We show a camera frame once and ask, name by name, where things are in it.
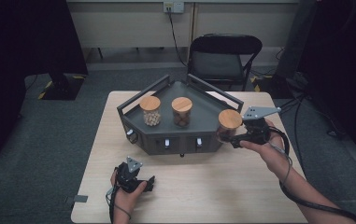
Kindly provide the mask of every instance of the hand controller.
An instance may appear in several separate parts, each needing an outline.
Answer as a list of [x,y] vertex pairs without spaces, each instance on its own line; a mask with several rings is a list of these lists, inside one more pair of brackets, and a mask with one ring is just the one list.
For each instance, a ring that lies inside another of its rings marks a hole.
[[152,191],[155,176],[149,180],[138,180],[136,178],[142,165],[142,162],[138,162],[130,157],[127,157],[127,162],[123,162],[117,168],[117,181],[120,184],[120,188],[122,188],[125,192],[134,192],[142,181],[148,182],[143,192]]
[[234,148],[241,147],[239,142],[242,140],[263,145],[270,140],[270,132],[272,132],[267,122],[265,122],[264,117],[277,113],[280,110],[279,107],[251,106],[242,117],[247,132],[236,136],[229,136],[221,133],[220,138],[224,142],[230,142]]

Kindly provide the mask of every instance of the black device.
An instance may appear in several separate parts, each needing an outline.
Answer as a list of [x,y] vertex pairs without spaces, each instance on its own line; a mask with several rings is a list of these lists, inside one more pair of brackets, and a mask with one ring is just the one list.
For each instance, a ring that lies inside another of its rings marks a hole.
[[[117,173],[114,180],[114,186],[106,194],[108,213],[110,216],[111,223],[113,223],[114,218],[114,206],[117,206],[116,204],[114,204],[114,201],[116,199],[117,191],[119,189],[123,189],[127,193],[132,193],[136,190],[140,183],[142,183],[143,181],[147,181],[148,184],[143,190],[143,192],[152,191],[155,176],[152,176],[149,180],[138,180],[136,178],[139,174],[140,167],[142,167],[142,165],[142,162],[127,157],[127,162],[122,162],[119,167],[115,168],[115,171],[117,171]],[[127,213],[127,211],[123,209],[121,210],[126,213],[131,219],[131,215]]]
[[251,106],[247,112],[245,112],[242,122],[247,129],[246,133],[239,134],[236,136],[229,136],[226,134],[220,133],[220,138],[223,142],[230,142],[234,148],[241,147],[239,142],[242,140],[249,141],[252,143],[256,143],[259,145],[263,145],[268,142],[270,139],[271,132],[279,133],[283,140],[285,147],[289,145],[287,139],[285,140],[284,133],[280,130],[268,126],[267,122],[265,122],[265,116],[271,115],[279,112],[281,109],[274,107],[259,107],[259,106]]
[[152,191],[155,176],[149,180],[138,180],[136,178],[142,165],[142,162],[135,161],[134,159],[127,157],[127,162],[123,162],[117,168],[117,182],[120,184],[120,188],[122,188],[125,192],[134,192],[142,181],[148,182],[144,192]]

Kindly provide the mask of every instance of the finger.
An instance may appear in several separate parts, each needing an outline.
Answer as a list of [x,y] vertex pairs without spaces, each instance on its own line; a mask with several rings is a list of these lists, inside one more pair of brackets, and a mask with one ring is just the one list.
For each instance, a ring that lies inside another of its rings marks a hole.
[[248,142],[248,141],[240,141],[239,145],[241,145],[242,147],[245,147],[247,149],[253,150],[255,152],[260,152],[260,149],[262,146],[252,143],[252,142]]
[[147,181],[142,181],[139,186],[137,186],[136,190],[132,192],[135,196],[139,196],[146,188],[148,185]]
[[116,180],[116,171],[113,172],[113,174],[110,177],[110,184],[114,185],[114,181]]
[[283,147],[282,137],[280,137],[280,135],[277,133],[272,134],[269,142],[271,142],[274,145],[277,145],[278,147]]
[[275,127],[274,123],[271,120],[265,119],[265,122],[268,124],[268,126]]

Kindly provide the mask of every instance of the chair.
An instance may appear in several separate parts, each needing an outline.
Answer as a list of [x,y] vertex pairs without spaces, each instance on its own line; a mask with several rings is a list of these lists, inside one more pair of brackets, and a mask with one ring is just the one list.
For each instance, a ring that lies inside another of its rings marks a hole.
[[[248,82],[253,59],[262,49],[262,41],[251,35],[201,35],[190,45],[188,73],[209,84],[242,85]],[[242,66],[241,55],[247,55]]]

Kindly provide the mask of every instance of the cable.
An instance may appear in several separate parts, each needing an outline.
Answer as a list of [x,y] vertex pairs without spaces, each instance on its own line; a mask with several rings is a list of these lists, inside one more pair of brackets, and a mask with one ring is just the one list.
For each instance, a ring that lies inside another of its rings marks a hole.
[[308,80],[304,73],[295,72],[295,76],[293,78],[287,78],[288,84],[297,91],[304,91],[308,86]]
[[295,99],[292,99],[292,100],[288,101],[287,103],[279,106],[281,108],[281,111],[279,112],[279,115],[282,116],[284,113],[286,113],[289,110],[291,110],[297,104],[298,104],[298,102]]
[[110,216],[110,222],[113,224],[114,222],[114,201],[116,199],[117,191],[119,190],[120,186],[117,185],[117,175],[114,176],[114,186],[110,189],[106,194],[106,201],[108,204],[108,214]]
[[127,215],[127,216],[129,217],[129,220],[131,220],[131,218],[132,218],[132,217],[131,217],[131,214],[129,214],[127,211],[125,211],[125,209],[119,207],[119,206],[116,205],[115,203],[114,203],[114,206],[115,206],[116,208],[120,209],[120,211],[122,211],[123,213],[125,213],[125,215]]
[[[289,89],[290,92],[292,92],[290,85],[288,85],[288,89]],[[305,106],[307,109],[312,110],[312,111],[314,111],[315,113],[320,114],[320,115],[324,116],[325,118],[327,118],[327,119],[329,120],[329,122],[332,124],[332,126],[334,127],[334,130],[335,130],[336,132],[340,133],[341,135],[345,135],[345,134],[346,134],[343,130],[339,130],[339,129],[338,129],[338,127],[335,125],[335,123],[334,123],[334,121],[332,120],[332,118],[330,118],[327,114],[322,113],[321,111],[319,111],[319,110],[317,110],[317,109],[314,109],[314,108],[310,107],[309,105],[303,104],[303,102],[302,102],[303,100],[302,100],[302,101],[299,101],[298,98],[295,97],[295,96],[293,96],[293,98],[294,98],[294,100],[297,100],[300,105],[303,105],[303,106]]]
[[292,168],[292,159],[289,157],[289,139],[286,136],[286,134],[284,132],[282,132],[281,130],[279,130],[279,129],[275,128],[275,127],[269,127],[269,129],[270,129],[270,132],[278,133],[282,137],[283,145],[284,145],[285,149],[282,151],[281,148],[273,145],[271,142],[269,142],[269,144],[274,149],[276,149],[277,151],[283,153],[286,156],[286,158],[287,158],[287,160],[289,162],[289,168],[288,168],[287,174],[285,175],[285,178],[283,179],[283,181],[279,181],[280,188],[281,188],[282,192],[286,195],[286,197],[288,197],[290,200],[292,200],[295,203],[301,204],[302,206],[313,208],[313,209],[317,209],[317,210],[321,210],[321,211],[325,211],[325,212],[329,212],[329,213],[333,213],[333,214],[336,214],[336,215],[339,215],[339,216],[343,216],[343,217],[347,217],[347,218],[350,218],[350,219],[352,219],[353,221],[356,222],[356,215],[351,213],[351,212],[349,212],[349,211],[346,211],[346,210],[343,210],[343,209],[339,209],[339,208],[333,208],[333,207],[322,205],[322,204],[318,204],[318,203],[311,203],[311,202],[308,202],[306,200],[298,198],[298,197],[296,197],[296,196],[294,196],[294,195],[289,193],[289,191],[286,189],[286,187],[284,185],[286,180],[287,180],[287,178],[288,178],[290,170]]
[[33,82],[26,88],[27,91],[29,91],[29,89],[33,86],[33,84],[35,84],[37,77],[38,75],[36,75],[35,80],[33,80]]
[[277,68],[270,69],[270,70],[269,70],[268,72],[266,72],[266,73],[261,73],[261,72],[255,71],[255,70],[253,70],[253,69],[250,69],[250,72],[251,72],[253,75],[255,75],[255,76],[268,76],[268,75],[270,75],[270,74],[269,74],[270,72],[275,71],[275,70],[277,70]]
[[313,209],[317,209],[317,210],[321,210],[321,211],[325,211],[325,212],[329,212],[329,213],[334,213],[334,214],[342,216],[342,217],[347,217],[347,218],[350,218],[356,222],[356,215],[349,211],[305,201],[303,199],[300,199],[300,198],[290,194],[289,191],[286,189],[286,187],[281,182],[279,182],[279,184],[280,184],[280,188],[282,189],[282,192],[286,195],[286,197],[288,197],[290,200],[292,200],[295,203],[301,204],[302,206],[305,206],[305,207],[309,207],[309,208],[313,208]]
[[300,106],[302,104],[302,101],[304,100],[305,96],[302,95],[302,98],[298,100],[298,105],[297,105],[297,108],[296,108],[296,111],[294,113],[294,123],[293,123],[293,131],[294,131],[294,139],[296,139],[296,151],[297,151],[297,157],[299,159],[299,162],[302,166],[302,170],[303,170],[303,173],[304,175],[306,174],[306,169],[304,168],[304,165],[303,165],[303,156],[301,154],[301,150],[300,150],[300,145],[299,145],[299,140],[298,140],[298,134],[297,134],[297,118],[298,118],[298,114],[299,114],[299,109],[300,109]]
[[279,61],[280,60],[280,58],[278,57],[279,56],[279,54],[282,52],[282,51],[284,51],[285,50],[285,48],[280,48],[280,51],[276,54],[276,59]]
[[177,56],[178,56],[178,59],[180,60],[180,62],[185,66],[187,67],[187,64],[183,62],[183,60],[181,60],[181,57],[180,57],[180,53],[178,52],[178,45],[177,45],[177,40],[175,38],[175,30],[174,30],[174,23],[172,22],[172,13],[171,13],[171,9],[169,8],[168,9],[168,17],[169,17],[169,21],[171,22],[171,28],[172,28],[172,36],[174,37],[174,42],[175,42],[175,51],[177,53]]

